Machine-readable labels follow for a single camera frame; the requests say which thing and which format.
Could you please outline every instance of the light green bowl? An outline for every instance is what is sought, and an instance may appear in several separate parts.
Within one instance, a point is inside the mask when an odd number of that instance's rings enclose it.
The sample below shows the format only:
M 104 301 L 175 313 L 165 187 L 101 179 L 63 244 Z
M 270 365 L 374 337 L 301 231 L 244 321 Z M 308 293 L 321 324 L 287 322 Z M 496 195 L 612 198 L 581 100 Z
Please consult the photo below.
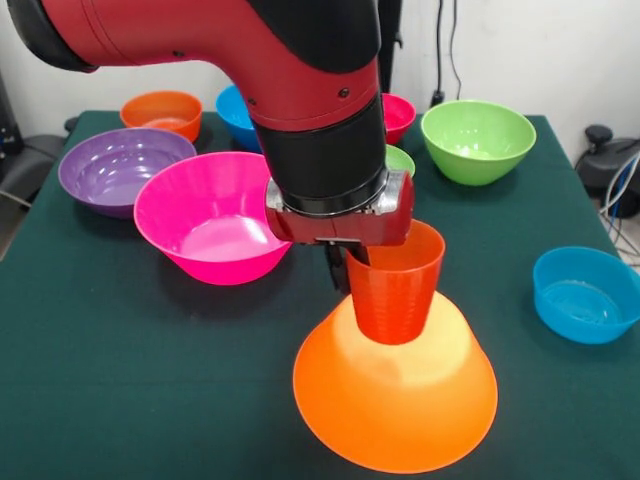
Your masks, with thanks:
M 536 143 L 531 122 L 495 103 L 457 100 L 422 117 L 431 158 L 450 180 L 487 185 L 509 173 Z
M 416 164 L 409 154 L 393 145 L 387 145 L 385 164 L 389 170 L 406 170 L 412 177 L 416 173 Z

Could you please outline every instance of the blue bowl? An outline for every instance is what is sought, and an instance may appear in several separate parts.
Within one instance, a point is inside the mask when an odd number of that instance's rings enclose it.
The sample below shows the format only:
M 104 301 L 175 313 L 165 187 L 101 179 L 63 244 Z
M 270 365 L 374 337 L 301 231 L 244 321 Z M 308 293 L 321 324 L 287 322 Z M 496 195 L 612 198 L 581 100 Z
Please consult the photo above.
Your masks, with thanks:
M 225 88 L 218 95 L 216 110 L 236 142 L 251 152 L 262 153 L 249 111 L 235 85 Z
M 599 250 L 550 250 L 536 262 L 533 284 L 542 321 L 574 342 L 611 342 L 640 319 L 640 276 Z

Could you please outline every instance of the magenta bowl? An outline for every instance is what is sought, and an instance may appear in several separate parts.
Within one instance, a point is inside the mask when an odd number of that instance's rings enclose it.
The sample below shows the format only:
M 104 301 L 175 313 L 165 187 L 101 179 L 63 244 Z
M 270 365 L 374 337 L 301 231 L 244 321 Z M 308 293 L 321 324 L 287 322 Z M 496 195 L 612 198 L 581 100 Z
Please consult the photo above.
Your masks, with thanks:
M 269 273 L 291 247 L 267 223 L 264 156 L 217 152 L 182 160 L 140 191 L 142 236 L 201 282 L 239 285 Z

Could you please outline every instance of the table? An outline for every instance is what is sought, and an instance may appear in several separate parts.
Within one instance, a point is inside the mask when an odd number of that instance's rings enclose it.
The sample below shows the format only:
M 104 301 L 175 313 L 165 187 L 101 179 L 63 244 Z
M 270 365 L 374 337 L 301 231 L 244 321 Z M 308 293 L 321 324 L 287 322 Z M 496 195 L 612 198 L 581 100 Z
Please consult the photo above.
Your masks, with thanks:
M 531 270 L 571 244 L 615 253 L 547 120 L 499 182 L 446 181 L 418 125 L 415 216 L 447 241 L 439 290 L 467 316 L 499 382 L 489 435 L 457 464 L 409 478 L 640 478 L 640 340 L 572 344 L 537 318 Z M 202 151 L 231 147 L 214 114 Z M 67 148 L 120 126 L 82 115 Z M 338 303 L 321 249 L 222 288 L 187 277 L 132 222 L 74 203 L 52 174 L 0 264 L 0 478 L 383 479 L 307 429 L 291 372 Z

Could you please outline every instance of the bowl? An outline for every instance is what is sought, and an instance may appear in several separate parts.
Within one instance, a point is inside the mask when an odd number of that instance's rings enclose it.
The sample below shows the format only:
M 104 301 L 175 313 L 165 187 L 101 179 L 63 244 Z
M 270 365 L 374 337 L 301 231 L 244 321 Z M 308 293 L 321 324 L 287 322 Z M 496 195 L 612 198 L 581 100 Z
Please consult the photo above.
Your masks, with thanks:
M 140 191 L 142 236 L 193 278 L 239 285 L 269 273 L 291 244 L 266 218 L 269 169 L 262 155 L 218 152 L 183 160 Z
M 161 128 L 195 142 L 202 125 L 202 104 L 185 92 L 151 92 L 129 100 L 120 110 L 120 119 L 129 128 Z
M 409 154 L 393 145 L 387 145 L 385 163 L 389 170 L 406 170 L 412 177 L 416 173 L 416 164 Z
M 236 142 L 251 152 L 262 152 L 247 105 L 238 87 L 231 85 L 218 95 L 216 110 Z
M 533 283 L 542 321 L 574 342 L 611 342 L 640 319 L 640 276 L 599 250 L 551 250 L 536 262 Z
M 195 154 L 188 140 L 172 132 L 112 130 L 69 150 L 58 167 L 58 179 L 69 195 L 94 211 L 131 218 L 142 186 L 163 168 Z
M 411 102 L 398 95 L 383 93 L 382 110 L 384 112 L 384 126 L 387 129 L 386 141 L 395 145 L 407 133 L 416 119 L 416 109 Z
M 431 158 L 450 180 L 480 186 L 515 168 L 536 142 L 529 120 L 495 103 L 446 102 L 422 117 Z

